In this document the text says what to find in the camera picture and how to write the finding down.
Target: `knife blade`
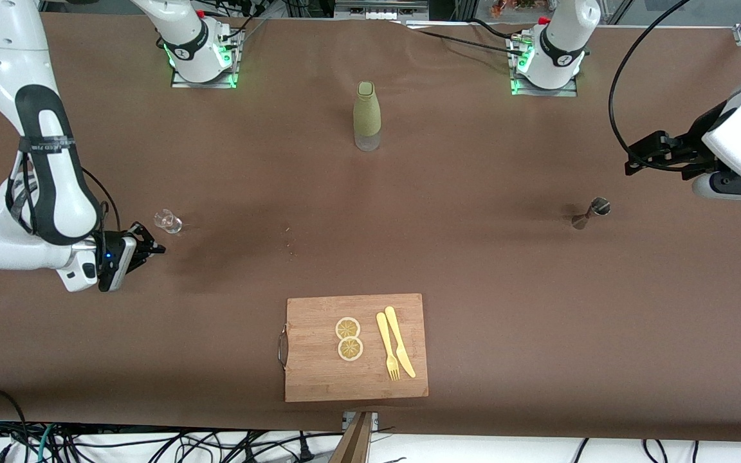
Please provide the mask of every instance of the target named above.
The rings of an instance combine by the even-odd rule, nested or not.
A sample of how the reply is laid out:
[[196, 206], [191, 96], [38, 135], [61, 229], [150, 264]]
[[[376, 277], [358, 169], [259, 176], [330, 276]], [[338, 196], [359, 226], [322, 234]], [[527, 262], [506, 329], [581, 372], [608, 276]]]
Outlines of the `knife blade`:
[[405, 350], [405, 343], [402, 342], [402, 334], [399, 333], [399, 320], [396, 319], [396, 311], [390, 305], [385, 308], [385, 316], [388, 317], [391, 331], [394, 332], [394, 337], [396, 338], [396, 357], [399, 358], [399, 363], [402, 364], [405, 372], [408, 372], [408, 376], [415, 378], [417, 372], [414, 371], [414, 367], [411, 365], [411, 359], [408, 358], [408, 352]]

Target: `white floor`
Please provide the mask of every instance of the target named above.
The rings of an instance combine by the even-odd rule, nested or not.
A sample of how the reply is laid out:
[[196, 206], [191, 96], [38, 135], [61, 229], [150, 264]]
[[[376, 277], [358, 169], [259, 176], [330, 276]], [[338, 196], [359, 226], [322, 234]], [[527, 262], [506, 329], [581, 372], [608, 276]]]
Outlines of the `white floor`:
[[[200, 439], [205, 434], [195, 436]], [[296, 437], [296, 431], [274, 431], [267, 434], [263, 440], [280, 440]], [[134, 442], [135, 440], [162, 439], [173, 436], [171, 433], [157, 434], [121, 434], [97, 435], [82, 437], [77, 442], [108, 444], [119, 442]], [[244, 437], [244, 433], [221, 433], [223, 443], [236, 443]], [[309, 447], [314, 454], [332, 451], [338, 443], [339, 437], [312, 437]], [[414, 434], [378, 434], [374, 435], [370, 445], [368, 463], [388, 463], [404, 457], [403, 463], [571, 463], [576, 454], [581, 439], [545, 439], [539, 437], [465, 437], [465, 436], [421, 436]], [[9, 439], [0, 438], [0, 451], [8, 445]], [[659, 450], [651, 442], [652, 453], [657, 460], [661, 460]], [[663, 440], [668, 461], [670, 463], [691, 463], [691, 442], [683, 440]], [[124, 448], [82, 448], [82, 451], [96, 463], [144, 463], [161, 446], [161, 443], [152, 443]], [[297, 442], [286, 445], [288, 450], [298, 453]], [[168, 452], [162, 455], [162, 463], [177, 461], [177, 445], [171, 446]], [[23, 448], [14, 446], [6, 463], [22, 463]], [[292, 461], [287, 451], [277, 448], [260, 455], [260, 463], [285, 463]], [[194, 451], [188, 454], [184, 463], [218, 463], [219, 455], [206, 451]], [[741, 442], [702, 442], [699, 454], [699, 463], [741, 463]], [[591, 439], [585, 447], [580, 463], [650, 463], [642, 451], [640, 440], [632, 439]]]

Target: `green bottle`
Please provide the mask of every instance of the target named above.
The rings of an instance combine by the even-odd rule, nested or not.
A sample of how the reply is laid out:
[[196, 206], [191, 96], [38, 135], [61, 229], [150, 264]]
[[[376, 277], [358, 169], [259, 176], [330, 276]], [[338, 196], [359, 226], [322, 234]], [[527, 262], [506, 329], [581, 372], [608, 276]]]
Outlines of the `green bottle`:
[[373, 82], [359, 82], [353, 103], [353, 138], [361, 150], [378, 149], [382, 132], [382, 114]]

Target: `fork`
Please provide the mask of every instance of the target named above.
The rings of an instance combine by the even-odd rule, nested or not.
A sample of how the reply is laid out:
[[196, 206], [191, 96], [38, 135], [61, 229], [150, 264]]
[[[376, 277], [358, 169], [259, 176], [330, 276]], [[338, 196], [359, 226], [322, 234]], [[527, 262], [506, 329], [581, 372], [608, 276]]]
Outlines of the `fork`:
[[385, 316], [385, 313], [376, 314], [376, 325], [379, 325], [382, 342], [385, 343], [385, 351], [388, 352], [388, 358], [385, 360], [385, 364], [388, 366], [388, 376], [390, 376], [391, 381], [399, 381], [399, 362], [396, 361], [394, 351], [390, 348], [388, 318]]

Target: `cutting board handle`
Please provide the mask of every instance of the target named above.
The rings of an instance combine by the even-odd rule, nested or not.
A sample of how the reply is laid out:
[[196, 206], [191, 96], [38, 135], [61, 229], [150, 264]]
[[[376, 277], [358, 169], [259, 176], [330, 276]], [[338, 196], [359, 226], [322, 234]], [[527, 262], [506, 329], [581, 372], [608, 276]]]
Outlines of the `cutting board handle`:
[[[282, 350], [285, 351], [285, 360], [282, 360]], [[282, 333], [279, 333], [279, 364], [282, 365], [282, 370], [288, 369], [288, 324], [282, 326]]]

